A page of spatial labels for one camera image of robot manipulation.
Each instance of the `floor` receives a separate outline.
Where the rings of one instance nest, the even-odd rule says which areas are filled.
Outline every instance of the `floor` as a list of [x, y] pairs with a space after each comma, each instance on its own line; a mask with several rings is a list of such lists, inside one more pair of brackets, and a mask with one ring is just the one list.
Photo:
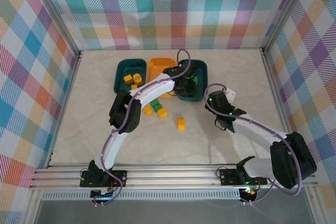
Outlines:
[[[114, 78], [120, 60], [176, 57], [177, 50], [85, 51], [58, 132], [51, 163], [88, 163], [100, 154], [110, 132], [108, 113], [116, 97]], [[234, 106], [277, 130], [276, 112], [259, 50], [190, 50], [208, 66], [209, 84], [220, 82], [236, 91]], [[178, 97], [159, 99], [168, 116], [141, 115], [138, 128], [121, 146], [116, 163], [237, 163], [249, 155], [269, 154], [248, 138], [221, 131], [204, 102]], [[177, 130], [184, 117], [186, 130]]]

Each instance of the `plaid wall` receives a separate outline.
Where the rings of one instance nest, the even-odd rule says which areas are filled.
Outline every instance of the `plaid wall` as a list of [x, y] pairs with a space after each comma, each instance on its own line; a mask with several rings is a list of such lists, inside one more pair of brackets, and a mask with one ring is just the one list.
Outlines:
[[259, 48], [278, 9], [276, 0], [54, 1], [90, 50]]
[[269, 38], [269, 36], [270, 36], [270, 34], [273, 32], [273, 28], [274, 28], [274, 25], [278, 22], [278, 20], [279, 20], [279, 18], [280, 18], [280, 15], [281, 15], [281, 13], [282, 13], [282, 11], [283, 11], [283, 9], [284, 9], [284, 7], [286, 6], [286, 4], [287, 4], [287, 2], [288, 2], [289, 0], [282, 0], [281, 1], [281, 4], [279, 5], [279, 7], [278, 7], [278, 9], [277, 9], [277, 11], [276, 11], [276, 13], [275, 13], [275, 15], [274, 15], [274, 18], [273, 18], [273, 20], [272, 20], [272, 23], [270, 24], [270, 26], [268, 27], [268, 30], [267, 30], [267, 32], [266, 32], [266, 35], [265, 35], [265, 37], [264, 37], [264, 39], [263, 39], [263, 41], [262, 41], [262, 43], [261, 43], [261, 47], [265, 47], [265, 45], [266, 45], [266, 43], [267, 43], [267, 41], [268, 41], [268, 38]]
[[290, 125], [308, 143], [336, 220], [336, 0], [299, 0], [270, 61]]
[[75, 58], [40, 0], [0, 0], [0, 223], [17, 223]]

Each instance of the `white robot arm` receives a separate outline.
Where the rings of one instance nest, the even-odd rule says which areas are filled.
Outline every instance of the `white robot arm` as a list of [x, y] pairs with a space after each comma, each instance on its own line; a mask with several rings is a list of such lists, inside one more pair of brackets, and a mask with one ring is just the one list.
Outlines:
[[[174, 89], [175, 82], [173, 80], [168, 81], [161, 81], [164, 79], [168, 79], [170, 76], [166, 73], [160, 74], [156, 79], [152, 80], [151, 82], [141, 86], [140, 88], [134, 89], [130, 91], [130, 96], [134, 96], [135, 94], [138, 94], [136, 96], [136, 99], [140, 101], [141, 109], [142, 110], [148, 103], [153, 101], [154, 99], [158, 98], [160, 95], [170, 92]], [[126, 136], [129, 134], [127, 132], [119, 133], [115, 132], [116, 126], [112, 125], [112, 134], [111, 134], [111, 140], [109, 141], [108, 146], [106, 147], [104, 154], [104, 164], [107, 169], [110, 169], [114, 165], [114, 159], [117, 155], [119, 148], [126, 138]], [[101, 164], [101, 158], [100, 156], [97, 157], [95, 160], [96, 165], [103, 169], [103, 166]]]

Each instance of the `black bracket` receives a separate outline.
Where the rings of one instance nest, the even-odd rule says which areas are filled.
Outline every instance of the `black bracket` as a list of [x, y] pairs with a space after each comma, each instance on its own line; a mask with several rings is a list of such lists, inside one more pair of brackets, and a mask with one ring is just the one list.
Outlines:
[[[122, 185], [126, 185], [127, 171], [126, 170], [112, 170], [109, 172], [122, 181]], [[99, 169], [92, 160], [87, 170], [83, 170], [80, 174], [81, 180], [80, 187], [117, 187], [120, 186], [119, 182], [112, 178], [108, 173]]]
[[266, 178], [250, 178], [249, 180], [242, 181], [237, 169], [220, 169], [219, 178], [221, 186], [258, 186], [260, 180], [261, 185], [267, 185]]
[[[244, 110], [235, 108], [228, 102], [226, 94], [224, 93], [223, 90], [218, 90], [209, 94], [207, 102], [211, 106], [211, 108], [223, 114], [230, 114], [236, 116], [246, 114]], [[204, 107], [214, 114], [214, 112], [211, 111], [207, 105], [204, 105]], [[222, 128], [229, 129], [230, 131], [235, 133], [233, 129], [233, 122], [236, 120], [235, 118], [216, 114], [216, 120], [221, 125]]]
[[[293, 132], [286, 138], [292, 147], [301, 170], [302, 180], [317, 170], [316, 163], [301, 134]], [[272, 170], [276, 180], [284, 187], [291, 189], [299, 182], [294, 159], [283, 142], [274, 142], [270, 147]]]
[[[126, 170], [109, 170], [115, 177], [122, 181], [122, 186], [126, 185], [127, 181], [127, 171]], [[80, 187], [117, 187], [119, 182], [112, 178], [110, 175], [105, 173], [102, 180], [95, 178], [89, 170], [84, 170], [81, 173], [81, 181], [79, 183]]]
[[[131, 101], [132, 96], [129, 91], [120, 90], [117, 94], [117, 97], [114, 100], [112, 108], [110, 110], [109, 116], [110, 125], [113, 125], [115, 128], [119, 128], [123, 121], [125, 120], [127, 107]], [[141, 103], [140, 100], [135, 99], [130, 107], [129, 115], [126, 120], [125, 126], [118, 132], [119, 134], [127, 132], [130, 133], [135, 130], [139, 125], [141, 113]]]
[[257, 198], [258, 192], [255, 192], [254, 194], [251, 194], [247, 192], [245, 189], [239, 189], [239, 195], [241, 202], [247, 202], [247, 201], [255, 201]]

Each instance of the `purple cable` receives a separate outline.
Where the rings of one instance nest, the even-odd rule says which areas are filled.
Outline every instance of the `purple cable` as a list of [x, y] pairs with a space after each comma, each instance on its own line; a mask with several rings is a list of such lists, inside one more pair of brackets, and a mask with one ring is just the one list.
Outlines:
[[301, 176], [301, 170], [300, 170], [299, 161], [298, 161], [298, 159], [297, 159], [297, 157], [296, 157], [296, 155], [295, 155], [295, 153], [294, 153], [292, 147], [288, 144], [288, 142], [287, 142], [282, 136], [280, 136], [279, 134], [277, 134], [275, 131], [269, 129], [268, 127], [262, 125], [261, 123], [258, 123], [258, 122], [256, 122], [256, 121], [253, 121], [253, 120], [250, 120], [250, 119], [247, 119], [247, 118], [243, 118], [243, 117], [241, 117], [241, 116], [224, 114], [224, 113], [220, 113], [220, 112], [214, 110], [214, 109], [209, 105], [209, 103], [207, 102], [207, 98], [206, 98], [206, 95], [208, 94], [208, 90], [209, 90], [209, 88], [212, 87], [212, 86], [221, 86], [221, 87], [223, 87], [225, 90], [227, 89], [225, 85], [220, 84], [220, 83], [213, 83], [213, 84], [210, 84], [208, 87], [206, 87], [206, 89], [205, 89], [205, 91], [204, 91], [204, 97], [203, 97], [203, 99], [204, 99], [204, 101], [205, 101], [205, 104], [208, 106], [208, 108], [209, 108], [212, 112], [214, 112], [214, 113], [216, 113], [216, 114], [218, 114], [218, 115], [227, 116], [227, 117], [229, 117], [229, 118], [236, 118], [236, 119], [240, 119], [240, 120], [243, 120], [243, 121], [252, 123], [252, 124], [254, 124], [254, 125], [256, 125], [256, 126], [262, 128], [262, 129], [264, 129], [265, 131], [271, 133], [272, 135], [276, 136], [277, 138], [279, 138], [279, 139], [286, 145], [286, 147], [288, 148], [289, 152], [292, 154], [292, 157], [293, 157], [293, 159], [294, 159], [294, 163], [295, 163], [295, 167], [296, 167], [296, 170], [297, 170], [297, 173], [298, 173], [299, 182], [298, 182], [298, 188], [297, 188], [297, 190], [296, 190], [294, 193], [288, 192], [288, 191], [286, 191], [286, 190], [283, 190], [280, 186], [276, 185], [274, 181], [272, 182], [270, 179], [268, 179], [268, 180], [270, 181], [270, 183], [272, 184], [272, 186], [275, 186], [276, 188], [278, 188], [278, 189], [279, 189], [280, 191], [282, 191], [283, 193], [285, 193], [285, 194], [287, 194], [287, 195], [290, 195], [290, 196], [296, 196], [296, 195], [298, 195], [298, 194], [300, 193], [300, 191], [301, 191], [301, 187], [302, 187], [302, 176]]
[[[111, 203], [115, 198], [117, 198], [118, 195], [121, 193], [121, 190], [122, 190], [122, 187], [123, 187], [123, 186], [122, 186], [122, 181], [121, 181], [117, 176], [114, 176], [112, 173], [110, 173], [109, 170], [107, 170], [107, 168], [105, 167], [105, 164], [104, 164], [105, 151], [106, 151], [106, 148], [107, 148], [107, 146], [109, 145], [109, 143], [110, 143], [110, 141], [111, 141], [111, 138], [112, 138], [113, 133], [120, 131], [120, 130], [125, 126], [126, 121], [127, 121], [127, 119], [128, 119], [128, 116], [129, 116], [129, 114], [130, 114], [131, 104], [132, 104], [132, 102], [135, 100], [135, 98], [136, 98], [140, 93], [142, 93], [143, 91], [145, 91], [145, 90], [148, 89], [149, 87], [153, 86], [154, 84], [161, 83], [161, 82], [163, 82], [163, 81], [173, 80], [173, 79], [176, 79], [176, 78], [178, 78], [178, 77], [181, 77], [182, 75], [184, 75], [184, 74], [188, 71], [188, 69], [189, 69], [189, 67], [190, 67], [190, 64], [191, 64], [191, 57], [190, 57], [190, 54], [189, 54], [189, 52], [188, 52], [187, 50], [185, 50], [185, 49], [180, 49], [180, 50], [177, 52], [177, 56], [176, 56], [176, 57], [177, 57], [177, 64], [178, 64], [178, 62], [179, 62], [179, 61], [178, 61], [178, 60], [179, 60], [179, 59], [178, 59], [178, 58], [179, 58], [178, 56], [180, 55], [180, 52], [181, 52], [181, 51], [186, 52], [186, 54], [188, 55], [188, 65], [187, 65], [186, 69], [184, 69], [183, 72], [180, 73], [180, 74], [178, 74], [177, 76], [169, 77], [169, 78], [166, 78], [166, 79], [163, 79], [163, 80], [159, 80], [159, 81], [153, 81], [152, 83], [149, 83], [147, 86], [145, 86], [145, 87], [143, 87], [141, 90], [139, 90], [139, 91], [138, 91], [138, 92], [131, 98], [131, 100], [130, 100], [130, 102], [129, 102], [129, 104], [128, 104], [128, 107], [127, 107], [127, 110], [126, 110], [126, 114], [125, 114], [125, 119], [124, 119], [124, 121], [122, 122], [122, 124], [120, 125], [119, 128], [117, 128], [116, 130], [112, 130], [112, 131], [111, 131], [110, 135], [108, 136], [107, 140], [105, 141], [104, 146], [103, 146], [103, 150], [101, 151], [101, 157], [100, 157], [101, 165], [102, 165], [104, 171], [105, 171], [108, 175], [110, 175], [112, 178], [114, 178], [116, 181], [119, 182], [119, 184], [120, 184], [120, 189], [119, 189], [118, 193], [117, 193], [115, 196], [113, 196], [110, 200], [106, 201], [104, 204], [102, 203], [101, 206], [108, 205], [108, 204]], [[98, 205], [98, 203], [96, 202], [96, 197], [93, 198], [93, 203], [95, 204], [95, 206]]]

